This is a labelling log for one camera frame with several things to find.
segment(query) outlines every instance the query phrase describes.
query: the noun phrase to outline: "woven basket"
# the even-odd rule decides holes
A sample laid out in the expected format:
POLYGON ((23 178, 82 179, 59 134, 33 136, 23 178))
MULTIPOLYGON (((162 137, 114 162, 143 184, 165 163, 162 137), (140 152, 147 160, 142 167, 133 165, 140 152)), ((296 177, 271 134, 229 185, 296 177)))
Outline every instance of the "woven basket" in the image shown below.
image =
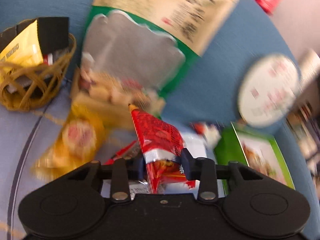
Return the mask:
POLYGON ((57 95, 75 50, 76 39, 69 34, 69 52, 60 57, 52 66, 40 64, 26 68, 9 62, 0 62, 0 75, 4 77, 4 81, 0 84, 0 103, 12 111, 29 111, 47 104, 57 95), (12 73, 7 74, 3 70, 4 67, 12 68, 12 73), (15 82, 20 76, 27 76, 31 79, 32 83, 28 88, 23 88, 15 82), (51 76, 51 80, 47 85, 44 79, 48 76, 51 76), (6 86, 9 84, 17 88, 15 93, 10 94, 7 91, 6 86), (41 95, 35 96, 36 89, 41 95))

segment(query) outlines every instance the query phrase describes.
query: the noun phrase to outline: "blue surface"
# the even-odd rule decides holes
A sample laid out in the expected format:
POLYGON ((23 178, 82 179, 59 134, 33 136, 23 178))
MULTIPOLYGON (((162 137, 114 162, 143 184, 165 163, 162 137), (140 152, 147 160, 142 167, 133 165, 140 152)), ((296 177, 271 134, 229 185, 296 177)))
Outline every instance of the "blue surface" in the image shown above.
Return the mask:
MULTIPOLYGON (((91 2, 92 0, 0 0, 0 32, 26 18, 69 16, 70 32, 78 41, 78 53, 67 75, 71 78, 75 62, 79 60, 82 36, 91 2)), ((169 96, 164 118, 183 124, 195 120, 224 123, 237 120, 240 117, 236 106, 237 93, 243 76, 256 59, 272 52, 283 53, 294 60, 282 37, 255 1, 240 0, 235 11, 209 45, 203 58, 198 60, 176 91, 169 96)), ((64 103, 60 106, 58 102, 61 101, 53 102, 48 111, 55 109, 56 115, 60 112, 67 114, 69 104, 64 103)), ((20 152, 28 146, 26 141, 33 129, 32 126, 38 127, 38 130, 32 137, 32 145, 28 148, 28 158, 23 162, 27 166, 40 155, 45 146, 49 146, 59 130, 56 127, 51 130, 51 124, 45 120, 36 124, 37 120, 32 116, 29 117, 29 114, 9 113, 0 107, 0 127, 9 127, 5 131, 0 131, 0 145, 6 152, 2 154, 5 172, 0 171, 2 179, 0 180, 0 220, 1 222, 10 221, 11 225, 18 229, 21 225, 15 215, 16 206, 11 207, 9 212, 8 199, 14 197, 14 201, 18 203, 23 195, 38 186, 34 179, 29 179, 27 168, 22 170, 23 165, 19 168, 21 171, 17 168, 17 162, 21 160, 20 152), (39 132, 40 130, 47 131, 46 137, 43 137, 45 133, 39 132), (18 138, 19 141, 15 140, 18 142, 15 144, 10 143, 12 141, 10 138, 18 138), (19 186, 19 184, 14 185, 15 174, 21 175, 22 191, 17 190, 10 194, 10 189, 18 189, 19 186)), ((276 135, 294 184, 297 190, 307 197, 311 205, 312 213, 304 233, 310 239, 315 239, 320 235, 320 207, 315 201, 316 195, 312 189, 311 177, 299 148, 281 121, 264 131, 276 135)))

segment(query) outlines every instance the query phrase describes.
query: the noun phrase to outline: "yellow packet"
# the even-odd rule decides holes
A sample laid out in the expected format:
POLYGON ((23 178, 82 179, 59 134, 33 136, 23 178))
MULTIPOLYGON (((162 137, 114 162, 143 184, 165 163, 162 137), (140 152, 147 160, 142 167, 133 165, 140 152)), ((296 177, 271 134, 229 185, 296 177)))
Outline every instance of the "yellow packet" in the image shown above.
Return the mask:
MULTIPOLYGON (((38 21, 35 20, 15 37, 0 53, 0 61, 11 62, 23 67, 33 67, 43 63, 38 40, 38 21)), ((12 68, 5 67, 6 73, 12 68)), ((0 83, 4 80, 0 74, 0 83)))
POLYGON ((39 179, 53 180, 94 159, 109 134, 100 114, 73 104, 58 138, 32 168, 39 179))

